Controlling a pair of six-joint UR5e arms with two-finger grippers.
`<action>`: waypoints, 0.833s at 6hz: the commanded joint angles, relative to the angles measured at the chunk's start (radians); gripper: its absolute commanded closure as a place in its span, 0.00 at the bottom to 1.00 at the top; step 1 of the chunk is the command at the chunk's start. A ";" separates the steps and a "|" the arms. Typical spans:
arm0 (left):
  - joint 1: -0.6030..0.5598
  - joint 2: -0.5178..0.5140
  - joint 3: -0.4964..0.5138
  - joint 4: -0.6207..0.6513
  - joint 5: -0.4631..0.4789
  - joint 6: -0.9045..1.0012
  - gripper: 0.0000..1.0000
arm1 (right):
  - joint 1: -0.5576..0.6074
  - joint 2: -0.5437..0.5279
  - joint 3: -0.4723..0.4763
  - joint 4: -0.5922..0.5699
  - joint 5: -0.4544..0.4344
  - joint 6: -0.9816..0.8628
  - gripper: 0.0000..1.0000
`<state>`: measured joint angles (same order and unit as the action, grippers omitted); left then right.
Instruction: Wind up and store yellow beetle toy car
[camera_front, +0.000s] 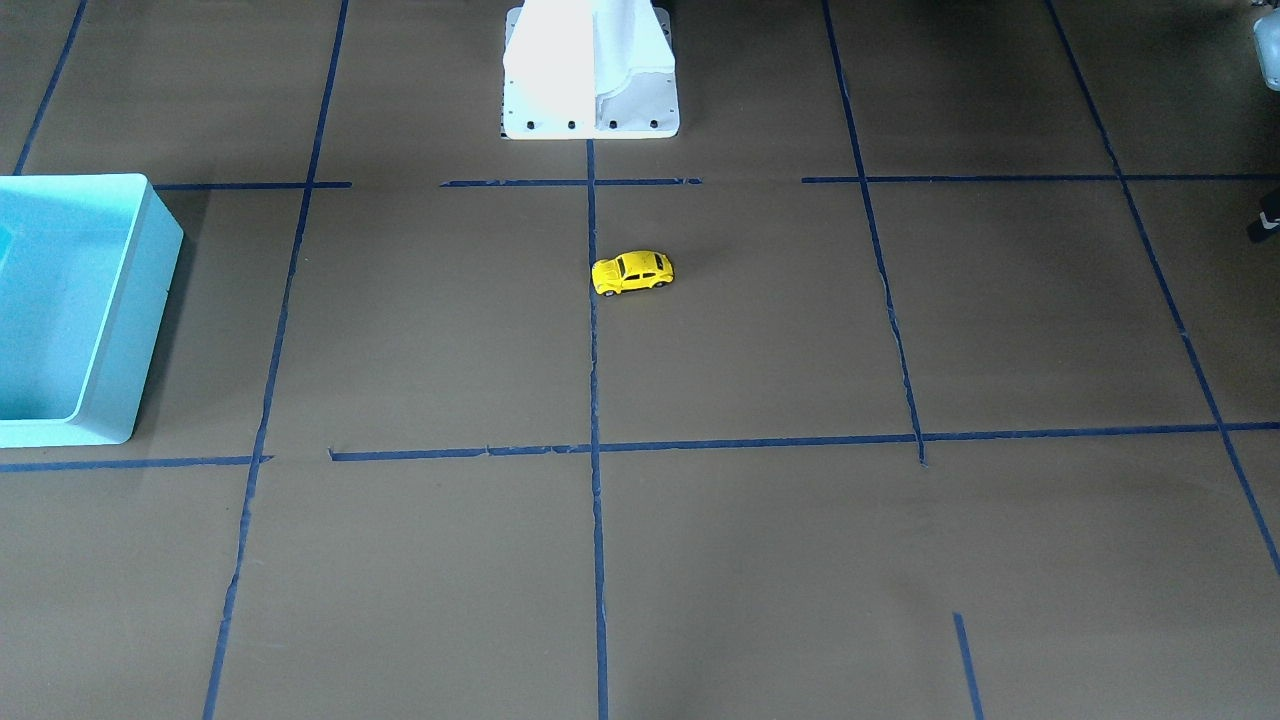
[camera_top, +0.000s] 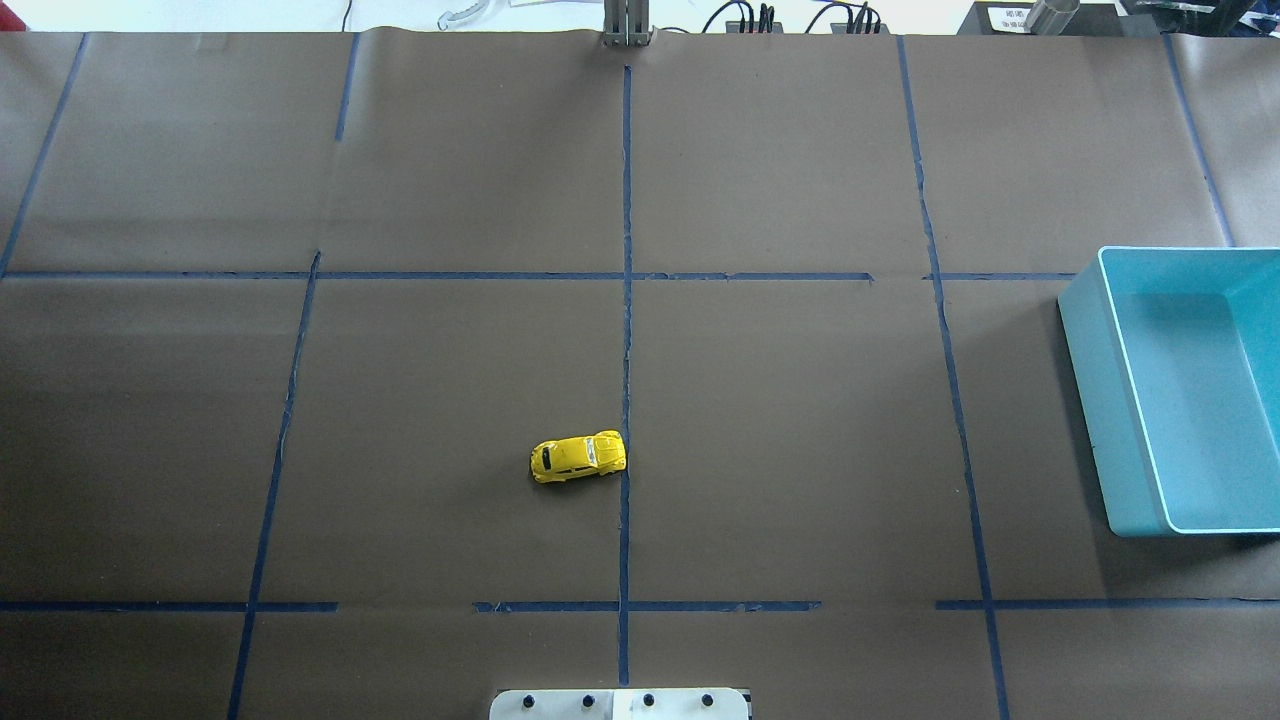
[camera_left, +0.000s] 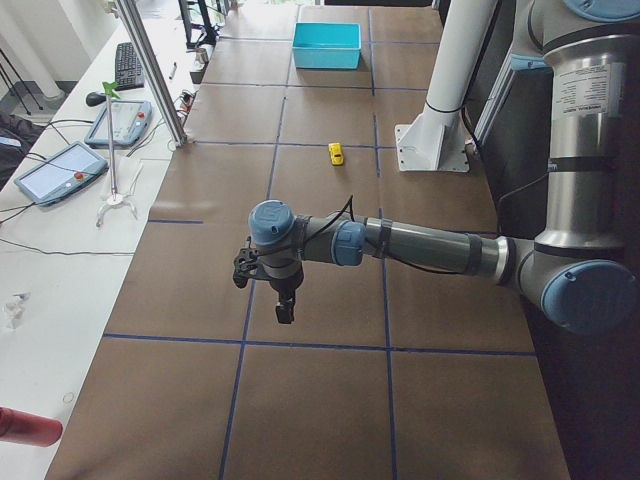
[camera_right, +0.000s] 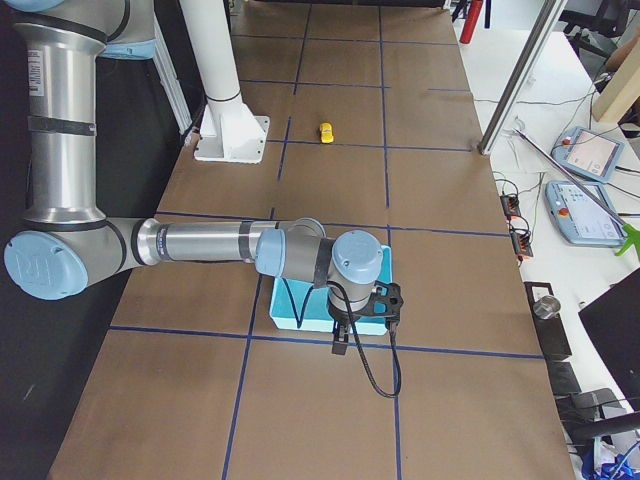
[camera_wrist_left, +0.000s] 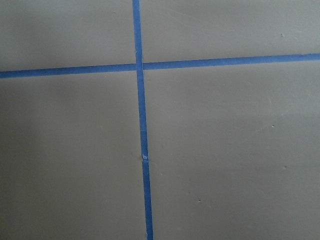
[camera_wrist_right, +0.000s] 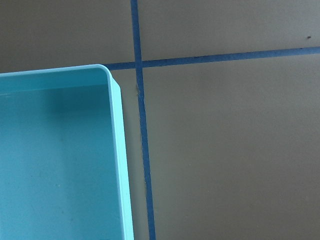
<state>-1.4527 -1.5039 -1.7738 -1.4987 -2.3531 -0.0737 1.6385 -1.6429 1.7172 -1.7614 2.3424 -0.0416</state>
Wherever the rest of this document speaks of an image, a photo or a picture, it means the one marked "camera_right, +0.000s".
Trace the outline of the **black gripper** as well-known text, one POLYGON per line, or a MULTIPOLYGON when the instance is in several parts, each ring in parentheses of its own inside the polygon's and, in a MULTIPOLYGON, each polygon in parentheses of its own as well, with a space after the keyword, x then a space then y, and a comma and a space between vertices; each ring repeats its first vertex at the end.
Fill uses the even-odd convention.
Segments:
POLYGON ((334 355, 345 355, 349 345, 348 333, 351 330, 352 314, 334 305, 329 306, 329 314, 334 321, 331 353, 334 355))

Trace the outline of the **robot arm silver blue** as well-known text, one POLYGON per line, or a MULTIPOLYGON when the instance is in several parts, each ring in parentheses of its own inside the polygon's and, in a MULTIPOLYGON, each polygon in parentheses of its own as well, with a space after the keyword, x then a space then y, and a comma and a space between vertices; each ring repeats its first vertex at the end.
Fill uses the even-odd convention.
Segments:
POLYGON ((27 45, 31 203, 26 229, 4 263, 26 293, 78 294, 122 271, 161 262, 251 263, 262 274, 324 289, 333 346, 345 352, 357 321, 392 325, 401 299, 380 274, 383 249, 355 230, 327 237, 314 219, 162 223, 110 218, 96 204, 96 61, 149 59, 156 50, 150 1, 15 1, 27 45))

